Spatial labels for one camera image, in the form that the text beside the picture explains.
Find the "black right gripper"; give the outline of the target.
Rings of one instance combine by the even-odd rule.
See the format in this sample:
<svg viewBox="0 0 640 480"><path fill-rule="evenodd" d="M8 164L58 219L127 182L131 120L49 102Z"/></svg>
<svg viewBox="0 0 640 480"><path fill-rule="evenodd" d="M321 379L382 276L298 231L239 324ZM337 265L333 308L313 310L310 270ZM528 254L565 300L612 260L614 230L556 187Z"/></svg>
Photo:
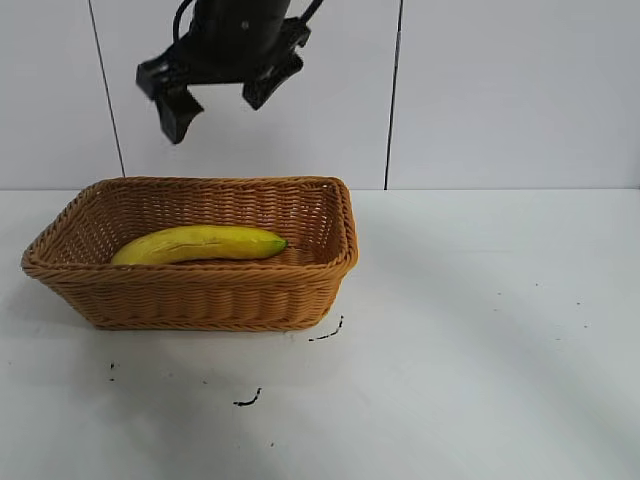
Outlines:
<svg viewBox="0 0 640 480"><path fill-rule="evenodd" d="M311 10L289 17L288 1L183 1L172 22L172 43L137 66L136 84L155 103L160 127L180 144L204 111L190 85L241 84L259 110L304 66L297 53L311 30Z"/></svg>

